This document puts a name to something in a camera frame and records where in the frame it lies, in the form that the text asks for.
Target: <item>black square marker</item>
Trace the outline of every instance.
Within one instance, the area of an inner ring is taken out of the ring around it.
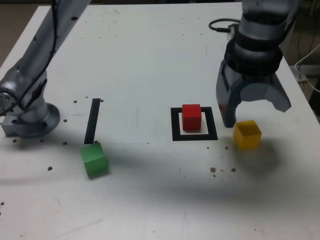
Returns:
[[[186,134],[181,135],[179,113],[182,113],[182,107],[171,108],[171,128],[172,141],[210,141],[218,140],[214,115],[211,107],[201,107],[201,112],[205,113],[205,121],[208,128],[208,134]]]

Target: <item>white table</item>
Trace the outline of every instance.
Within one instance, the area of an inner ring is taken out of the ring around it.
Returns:
[[[37,9],[0,78],[48,10]],[[239,152],[223,126],[215,92],[227,36],[208,23],[241,14],[240,3],[89,6],[47,69],[58,127],[16,143],[1,132],[0,238],[319,239],[320,127],[285,60],[277,76],[291,109],[257,101],[236,112],[257,122],[260,148]],[[80,148],[92,98],[104,100],[95,138],[111,173],[89,180]],[[170,108],[197,103],[212,107],[219,139],[173,142]]]

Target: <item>gray robot arm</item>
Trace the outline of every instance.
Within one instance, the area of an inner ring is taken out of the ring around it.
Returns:
[[[242,101],[268,100],[282,112],[290,100],[275,72],[279,45],[294,24],[300,0],[243,0],[242,18],[226,47],[216,83],[223,123],[232,128]]]
[[[46,103],[46,68],[90,0],[53,0],[51,10],[23,57],[0,81],[0,116],[8,137],[39,137],[60,121],[59,110]]]

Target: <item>green cube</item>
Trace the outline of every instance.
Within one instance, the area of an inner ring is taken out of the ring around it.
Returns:
[[[86,174],[94,178],[108,172],[108,159],[100,143],[91,144],[80,149]]]

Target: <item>yellow cube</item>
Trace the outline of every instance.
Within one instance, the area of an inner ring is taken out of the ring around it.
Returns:
[[[254,120],[235,124],[233,139],[240,150],[256,149],[261,140],[261,131]]]

